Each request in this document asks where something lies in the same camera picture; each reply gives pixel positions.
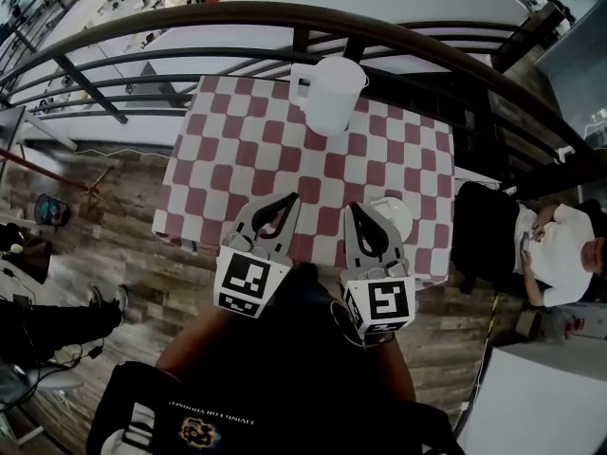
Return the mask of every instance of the black cable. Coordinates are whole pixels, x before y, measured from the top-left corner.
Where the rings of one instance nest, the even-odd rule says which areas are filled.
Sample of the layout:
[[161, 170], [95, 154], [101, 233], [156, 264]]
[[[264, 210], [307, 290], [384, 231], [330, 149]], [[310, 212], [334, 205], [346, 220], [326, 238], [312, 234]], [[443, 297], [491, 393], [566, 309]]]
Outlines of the black cable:
[[5, 275], [7, 275], [9, 278], [14, 278], [16, 281], [18, 281], [21, 284], [21, 286], [23, 286], [29, 293], [31, 293], [31, 295], [34, 298], [34, 302], [38, 303], [38, 300], [36, 299], [36, 294], [30, 288], [28, 288], [27, 286], [25, 286], [24, 283], [21, 281], [21, 279], [17, 275], [15, 275], [12, 270], [10, 270], [8, 268], [4, 268], [1, 271]]
[[72, 369], [74, 369], [76, 366], [78, 366], [81, 361], [87, 357], [91, 357], [91, 358], [95, 358], [97, 357], [97, 355], [99, 355], [101, 353], [101, 350], [103, 348], [103, 346], [105, 345], [105, 338], [103, 338], [102, 340], [102, 345], [101, 346], [96, 346], [93, 347], [90, 351], [88, 351], [88, 353], [86, 355], [83, 355], [83, 345], [80, 344], [80, 354], [78, 355], [78, 357], [76, 358], [72, 358], [72, 360], [68, 360], [65, 363], [62, 364], [58, 364], [55, 362], [47, 362], [47, 365], [51, 365], [51, 366], [57, 366], [57, 369], [55, 371], [49, 371], [48, 373], [46, 373], [43, 376], [40, 376], [41, 370], [42, 370], [42, 365], [45, 364], [43, 362], [41, 362], [38, 366], [38, 380], [36, 381], [35, 384], [33, 384], [29, 390], [27, 392], [25, 392], [19, 399], [17, 399], [16, 401], [13, 401], [12, 403], [8, 404], [7, 406], [5, 406], [4, 408], [0, 409], [0, 414], [2, 413], [6, 413], [7, 411], [12, 410], [13, 408], [22, 405], [24, 403], [26, 403], [27, 401], [29, 401], [33, 395], [36, 393], [36, 390], [38, 389], [38, 385], [44, 381], [47, 377], [49, 377], [52, 374], [56, 374], [56, 373], [63, 373], [65, 371], [71, 371]]

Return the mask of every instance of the white t-shirt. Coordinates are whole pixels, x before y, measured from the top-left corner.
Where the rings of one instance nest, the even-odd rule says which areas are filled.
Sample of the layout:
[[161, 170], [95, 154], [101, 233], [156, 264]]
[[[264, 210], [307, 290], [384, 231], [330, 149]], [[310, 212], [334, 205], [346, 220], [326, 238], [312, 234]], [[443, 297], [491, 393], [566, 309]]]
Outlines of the white t-shirt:
[[[514, 229], [516, 273], [523, 273], [521, 264], [521, 239], [525, 232], [530, 238], [533, 223], [538, 215], [521, 206]], [[554, 213], [554, 222], [548, 223], [540, 243], [529, 242], [531, 270], [536, 278], [551, 288], [543, 292], [546, 307], [578, 301], [588, 289], [592, 273], [581, 264], [582, 247], [595, 239], [590, 218], [584, 212], [563, 204]]]
[[557, 25], [557, 32], [562, 37], [571, 29], [571, 24], [567, 19], [564, 19], [560, 24]]
[[540, 11], [541, 9], [543, 9], [546, 5], [548, 5], [548, 1], [547, 0], [535, 0], [536, 3], [532, 3], [531, 4], [531, 8], [533, 9], [533, 11]]

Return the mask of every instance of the handrail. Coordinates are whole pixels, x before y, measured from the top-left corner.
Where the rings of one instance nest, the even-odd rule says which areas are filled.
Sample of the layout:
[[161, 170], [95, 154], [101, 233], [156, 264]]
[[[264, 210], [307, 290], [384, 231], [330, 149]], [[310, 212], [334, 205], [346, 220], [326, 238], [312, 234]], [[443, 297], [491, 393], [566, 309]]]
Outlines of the handrail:
[[[441, 39], [441, 37], [451, 37], [451, 35], [445, 35], [445, 36], [433, 35], [432, 37], [434, 39], [438, 39], [438, 40], [449, 40], [447, 38]], [[507, 41], [506, 37], [496, 37], [496, 36], [480, 36], [480, 35], [463, 34], [463, 35], [461, 35], [461, 37], [466, 37], [466, 39], [463, 39], [464, 41], [469, 40], [472, 42], [476, 42], [476, 41], [484, 42], [485, 40], [487, 40], [487, 42], [498, 42], [499, 43], [499, 42]], [[332, 42], [332, 41], [338, 41], [339, 39], [343, 39], [343, 37], [333, 36], [333, 35], [317, 37], [314, 39], [310, 39], [310, 41], [308, 42], [308, 46], [314, 46], [317, 44], [324, 44], [324, 43], [328, 43], [328, 42]], [[99, 59], [97, 61], [91, 61], [89, 63], [80, 64], [80, 65], [77, 65], [76, 68], [79, 71], [87, 71], [90, 69], [104, 67], [107, 65], [131, 63], [134, 61], [152, 61], [154, 59], [172, 59], [172, 58], [180, 58], [180, 57], [206, 57], [206, 56], [247, 57], [247, 55], [245, 55], [244, 52], [243, 52], [243, 56], [238, 56], [236, 54], [237, 49], [245, 49], [245, 47], [226, 47], [226, 48], [232, 49], [232, 53], [230, 55], [226, 54], [225, 56], [223, 56], [221, 54], [207, 54], [207, 53], [205, 53], [206, 48], [209, 48], [209, 47], [179, 47], [179, 48], [175, 48], [175, 49], [147, 50], [147, 51], [141, 51], [141, 52], [131, 52], [129, 54], [113, 56], [110, 58], [104, 58], [104, 59]], [[492, 54], [492, 53], [499, 51], [499, 49], [478, 48], [478, 47], [457, 47], [457, 48], [459, 48], [463, 52], [467, 52], [470, 54], [483, 54], [484, 52]], [[288, 45], [285, 47], [280, 47], [278, 49], [275, 49], [275, 51], [289, 51], [290, 49], [291, 49], [291, 46]], [[334, 47], [334, 49], [342, 50], [341, 47]], [[321, 52], [324, 52], [324, 51], [318, 51], [317, 54], [323, 55], [323, 54], [321, 54]], [[396, 56], [396, 55], [401, 55], [401, 54], [398, 53], [397, 51], [392, 51], [392, 50], [378, 51], [378, 52], [374, 52], [374, 53], [370, 53], [370, 54], [365, 54], [363, 56], [363, 59], [376, 59], [376, 58], [380, 58], [380, 57], [390, 57], [390, 56]], [[268, 56], [267, 59], [251, 59], [244, 63], [240, 63], [238, 65], [230, 67], [229, 69], [226, 69], [222, 74], [229, 75], [236, 71], [246, 69], [247, 67], [251, 67], [252, 65], [260, 64], [263, 61], [268, 61], [268, 60], [271, 60], [274, 58], [275, 58], [275, 56], [271, 56], [271, 57]], [[42, 78], [38, 78], [36, 80], [27, 82], [26, 84], [23, 84], [17, 88], [10, 90], [10, 92], [7, 93], [5, 96], [9, 97], [9, 96], [16, 95], [22, 91], [25, 91], [26, 89], [29, 89], [30, 87], [36, 86], [38, 84], [42, 84], [44, 82], [55, 80], [57, 78], [62, 78], [63, 76], [65, 76], [64, 71], [57, 71], [52, 74], [47, 74], [46, 76], [43, 76]]]
[[[34, 44], [35, 46], [40, 44], [40, 42], [42, 42], [42, 39], [46, 36], [46, 25], [47, 25], [48, 21], [53, 17], [55, 7], [59, 6], [64, 10], [64, 12], [67, 12], [69, 3], [70, 3], [69, 0], [54, 0], [52, 2], [52, 4], [46, 8], [48, 16], [46, 17], [44, 22], [38, 27], [38, 29], [34, 32], [34, 34], [31, 37], [28, 37], [28, 35], [38, 25], [38, 22], [34, 21], [34, 19], [42, 11], [44, 11], [45, 3], [43, 2], [43, 0], [31, 0], [31, 2], [29, 2], [29, 4], [26, 6], [26, 8], [21, 10], [22, 15], [24, 15], [24, 16], [27, 15], [28, 12], [30, 12], [30, 14], [28, 17], [25, 18], [25, 20], [17, 19], [16, 22], [11, 24], [11, 27], [9, 29], [9, 36], [6, 39], [6, 41], [7, 41], [6, 48], [2, 52], [2, 55], [0, 56], [0, 63], [7, 56], [7, 53], [9, 51], [10, 51], [10, 53], [8, 55], [8, 58], [6, 59], [4, 66], [2, 67], [2, 70], [0, 70], [0, 75], [4, 74], [7, 67], [10, 65], [10, 62], [13, 60], [13, 58], [15, 58], [15, 55], [17, 54], [17, 52], [20, 50], [21, 47], [23, 47], [23, 49], [21, 49], [21, 52], [19, 52], [17, 57], [14, 59], [14, 65], [18, 65], [21, 62], [22, 58], [28, 51], [28, 45], [27, 45], [27, 43], [23, 42], [23, 39], [27, 38], [29, 40], [29, 42]], [[31, 24], [31, 27], [25, 32], [25, 34], [21, 34], [21, 29], [23, 29], [24, 27], [26, 27], [29, 24]], [[37, 44], [35, 43], [36, 38], [39, 38], [39, 41]], [[4, 83], [0, 87], [0, 94], [4, 93], [4, 91], [10, 85], [12, 85], [12, 82]]]
[[[184, 101], [189, 102], [192, 100], [191, 94], [182, 93], [158, 93], [152, 95], [121, 95], [121, 96], [108, 96], [107, 100], [110, 102], [139, 102], [139, 101]], [[96, 104], [95, 100], [87, 98], [85, 100], [73, 100], [65, 102], [53, 102], [45, 106], [38, 106], [37, 108], [30, 108], [30, 113], [49, 111], [57, 108], [68, 108], [70, 106], [82, 106], [86, 104]]]
[[262, 25], [271, 27], [306, 27], [317, 31], [357, 36], [379, 42], [394, 50], [409, 53], [450, 71], [464, 73], [483, 83], [489, 90], [510, 100], [535, 117], [544, 126], [578, 151], [591, 148], [549, 106], [535, 95], [499, 72], [463, 52], [410, 29], [369, 17], [334, 9], [274, 3], [224, 2], [221, 5], [182, 6], [157, 9], [124, 17], [67, 37], [27, 59], [0, 78], [0, 84], [24, 74], [50, 59], [64, 56], [84, 46], [142, 31], [196, 25]]
[[[188, 110], [186, 108], [126, 108], [120, 112], [127, 117], [184, 117]], [[111, 114], [105, 110], [69, 111], [67, 113], [53, 113], [38, 117], [40, 121], [59, 118], [82, 118], [82, 117], [109, 117]]]
[[[296, 58], [299, 62], [304, 64], [314, 64], [318, 61], [318, 58], [314, 58], [310, 54], [298, 54], [288, 52], [283, 49], [255, 49], [256, 54], [260, 55], [263, 59], [259, 61], [267, 60], [291, 60]], [[99, 59], [97, 61], [91, 61], [76, 66], [79, 71], [88, 71], [90, 69], [96, 69], [99, 67], [105, 67], [107, 65], [125, 64], [136, 61], [152, 61], [154, 59], [173, 59], [182, 57], [249, 57], [250, 49], [247, 47], [180, 47], [175, 49], [162, 49], [162, 50], [144, 50], [141, 52], [131, 52], [129, 54], [122, 54], [121, 56], [113, 56], [105, 59]], [[57, 71], [53, 74], [48, 74], [37, 80], [28, 82], [23, 86], [19, 86], [5, 95], [5, 97], [16, 95], [30, 87], [62, 78], [65, 76], [64, 71]]]
[[[496, 49], [496, 48], [485, 48], [485, 47], [454, 47], [454, 48], [457, 50], [461, 50], [462, 52], [465, 52], [466, 54], [492, 55], [492, 54], [500, 53], [500, 50]], [[317, 51], [311, 52], [310, 55], [312, 55], [312, 56], [330, 56], [332, 54], [339, 54], [340, 52], [343, 52], [343, 49], [344, 49], [343, 46], [330, 47], [328, 49], [317, 50]], [[363, 54], [362, 57], [360, 58], [360, 60], [368, 61], [369, 59], [379, 59], [379, 58], [383, 58], [383, 57], [395, 57], [395, 56], [404, 56], [404, 55], [406, 55], [406, 54], [403, 54], [402, 52], [399, 52], [397, 50], [379, 50], [377, 52], [369, 52], [368, 54]], [[241, 76], [244, 76], [247, 78], [253, 78], [253, 77], [259, 76], [263, 72], [280, 69], [281, 67], [285, 67], [287, 65], [289, 65], [289, 63], [267, 64], [264, 67], [258, 67], [256, 69], [252, 69], [249, 72], [242, 74]], [[288, 76], [289, 74], [290, 74], [290, 71], [284, 71], [284, 72], [272, 74], [271, 77], [274, 79], [279, 79], [279, 78], [284, 78], [285, 76]]]
[[[96, 81], [95, 87], [115, 87], [123, 86], [125, 84], [149, 84], [157, 82], [199, 82], [200, 74], [161, 74], [157, 76], [135, 76], [133, 78], [116, 78], [114, 80]], [[69, 86], [61, 89], [54, 89], [52, 91], [46, 91], [40, 95], [26, 98], [25, 100], [16, 101], [12, 103], [13, 106], [21, 106], [32, 101], [41, 100], [42, 98], [49, 98], [51, 96], [63, 95], [67, 93], [74, 93], [76, 91], [83, 91], [78, 86]]]
[[428, 22], [411, 22], [410, 24], [399, 24], [401, 27], [415, 30], [418, 28], [480, 28], [484, 30], [504, 30], [506, 32], [523, 32], [528, 30], [511, 24], [497, 24], [494, 22], [471, 22], [468, 20], [435, 20]]

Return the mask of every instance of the person's arm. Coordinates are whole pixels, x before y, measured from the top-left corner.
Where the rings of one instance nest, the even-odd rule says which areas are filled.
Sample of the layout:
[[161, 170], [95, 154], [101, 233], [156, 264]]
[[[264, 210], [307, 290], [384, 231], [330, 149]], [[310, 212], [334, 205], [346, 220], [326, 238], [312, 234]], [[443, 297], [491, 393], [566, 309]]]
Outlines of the person's arm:
[[543, 293], [531, 269], [531, 255], [522, 251], [521, 257], [523, 260], [524, 289], [527, 292], [529, 303], [534, 307], [543, 307]]
[[[374, 336], [368, 336], [368, 343], [375, 343]], [[395, 401], [409, 403], [415, 401], [414, 382], [411, 379], [405, 357], [393, 338], [365, 351], [377, 380]]]
[[200, 315], [175, 337], [158, 358], [156, 367], [165, 373], [183, 379], [225, 332], [233, 314], [213, 307]]
[[535, 222], [533, 223], [533, 239], [535, 241], [539, 242], [545, 236], [544, 228], [552, 221], [558, 207], [559, 204], [552, 204], [542, 208], [540, 212], [538, 212], [538, 217], [536, 217]]

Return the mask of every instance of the metal railing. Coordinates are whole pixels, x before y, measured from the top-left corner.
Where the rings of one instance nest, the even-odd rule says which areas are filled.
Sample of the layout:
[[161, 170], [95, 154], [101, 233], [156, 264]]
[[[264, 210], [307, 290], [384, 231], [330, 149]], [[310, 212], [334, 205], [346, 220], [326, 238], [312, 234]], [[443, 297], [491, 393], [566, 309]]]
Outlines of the metal railing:
[[[79, 0], [31, 0], [20, 15], [11, 17], [5, 29], [4, 50], [0, 52], [0, 75], [31, 55], [59, 21]], [[6, 82], [0, 89], [11, 89]]]
[[[293, 29], [292, 45], [279, 49], [259, 49], [247, 47], [190, 47], [141, 51], [111, 57], [82, 65], [74, 65], [66, 57], [67, 54], [100, 42], [131, 35], [134, 33], [169, 29], [172, 27], [212, 26], [212, 25], [254, 25], [267, 27], [287, 27]], [[452, 35], [436, 36], [423, 35], [415, 31], [421, 28], [460, 28], [474, 27], [514, 31], [514, 36], [507, 42], [495, 36], [470, 36], [473, 42], [498, 42], [503, 46], [512, 46], [513, 39], [519, 39], [529, 45], [528, 36], [533, 30], [528, 28], [495, 25], [491, 23], [461, 23], [461, 22], [429, 22], [405, 24], [397, 26], [368, 17], [354, 15], [332, 9], [318, 7], [268, 3], [268, 2], [224, 2], [221, 5], [183, 6], [171, 9], [158, 9], [142, 14], [125, 17], [97, 27], [92, 27], [70, 36], [55, 45], [32, 54], [17, 68], [4, 76], [0, 76], [0, 85], [18, 79], [34, 67], [48, 61], [55, 61], [62, 69], [43, 78], [18, 86], [0, 97], [3, 103], [10, 106], [32, 103], [38, 100], [74, 91], [84, 91], [90, 98], [72, 100], [61, 103], [48, 103], [30, 111], [47, 112], [65, 107], [82, 104], [98, 104], [102, 109], [85, 111], [68, 111], [40, 116], [40, 119], [57, 119], [72, 117], [113, 116], [119, 122], [125, 123], [128, 116], [133, 115], [164, 115], [183, 116], [185, 105], [191, 99], [188, 92], [181, 93], [147, 93], [143, 95], [105, 96], [103, 89], [124, 85], [145, 83], [181, 82], [197, 83], [201, 74], [168, 74], [154, 76], [134, 76], [98, 82], [91, 82], [83, 74], [84, 71], [113, 64], [132, 62], [148, 62], [156, 59], [175, 59], [184, 57], [234, 57], [248, 59], [238, 66], [226, 69], [220, 75], [243, 76], [237, 74], [245, 71], [254, 64], [263, 61], [276, 61], [279, 67], [293, 63], [314, 64], [328, 52], [339, 52], [349, 59], [363, 64], [370, 84], [363, 95], [372, 100], [380, 100], [392, 105], [418, 112], [430, 118], [436, 118], [449, 124], [456, 136], [455, 163], [463, 168], [495, 176], [508, 182], [517, 183], [528, 172], [542, 169], [544, 166], [558, 160], [552, 146], [548, 146], [542, 136], [536, 136], [521, 124], [492, 111], [475, 97], [462, 93], [462, 89], [473, 89], [478, 96], [487, 96], [487, 91], [508, 100], [519, 108], [521, 113], [540, 123], [552, 137], [562, 145], [570, 145], [579, 156], [592, 156], [590, 147], [561, 117], [546, 103], [528, 92], [516, 82], [513, 82], [500, 72], [492, 69], [470, 57], [465, 52], [444, 44]], [[311, 32], [321, 32], [321, 37], [311, 38]], [[310, 47], [338, 39], [346, 39], [346, 44], [339, 50], [332, 47], [326, 51], [310, 51]], [[442, 83], [436, 84], [432, 79], [421, 79], [416, 75], [398, 75], [364, 65], [369, 56], [365, 50], [381, 47], [375, 57], [392, 55], [411, 55], [432, 64], [443, 67], [451, 73], [444, 73], [440, 79], [450, 79], [460, 85], [459, 89], [446, 88]], [[506, 53], [503, 49], [496, 50], [495, 55]], [[244, 76], [254, 79], [281, 78], [284, 73], [260, 78], [260, 72], [246, 72]], [[27, 99], [13, 100], [13, 97], [30, 87], [48, 82], [49, 80], [69, 76], [75, 82], [67, 88], [46, 91]], [[183, 107], [173, 108], [144, 108], [119, 109], [115, 103], [127, 101], [159, 101], [182, 103]], [[513, 147], [503, 139], [506, 129], [526, 144], [523, 149]], [[491, 162], [492, 167], [487, 172], [485, 162]], [[521, 168], [516, 163], [524, 163]]]

